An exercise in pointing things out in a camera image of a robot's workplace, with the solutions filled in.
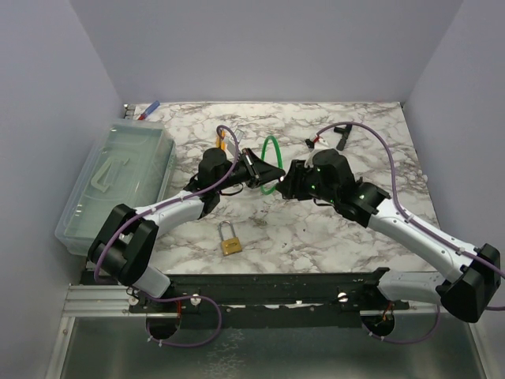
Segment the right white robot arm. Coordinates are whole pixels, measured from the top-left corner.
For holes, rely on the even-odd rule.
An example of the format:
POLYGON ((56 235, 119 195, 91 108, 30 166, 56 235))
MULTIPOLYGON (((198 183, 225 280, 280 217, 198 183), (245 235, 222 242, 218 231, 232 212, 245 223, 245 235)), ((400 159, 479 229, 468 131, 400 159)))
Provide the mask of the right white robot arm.
POLYGON ((408 213, 387 191, 355 178, 347 159, 334 149, 293 161, 276 189, 285 199, 330 205, 343 218, 386 235, 435 269, 383 274, 362 292, 374 310, 390 301, 414 300, 441 305, 459 320, 475 323, 500 286, 497 248, 463 242, 408 213))

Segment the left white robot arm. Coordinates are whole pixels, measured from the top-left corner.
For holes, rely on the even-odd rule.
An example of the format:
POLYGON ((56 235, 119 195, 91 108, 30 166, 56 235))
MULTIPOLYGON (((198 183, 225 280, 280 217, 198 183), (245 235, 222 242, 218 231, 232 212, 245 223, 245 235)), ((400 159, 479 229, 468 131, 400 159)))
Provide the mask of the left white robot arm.
POLYGON ((177 195, 139 208, 115 206, 88 250, 88 260, 118 283, 148 294, 148 303, 168 311, 175 300, 170 279, 149 264, 155 241, 183 223, 208 215, 223 190, 244 184, 251 189, 279 180, 285 171, 257 157, 250 149, 229 161, 220 148, 203 154, 198 172, 177 195))

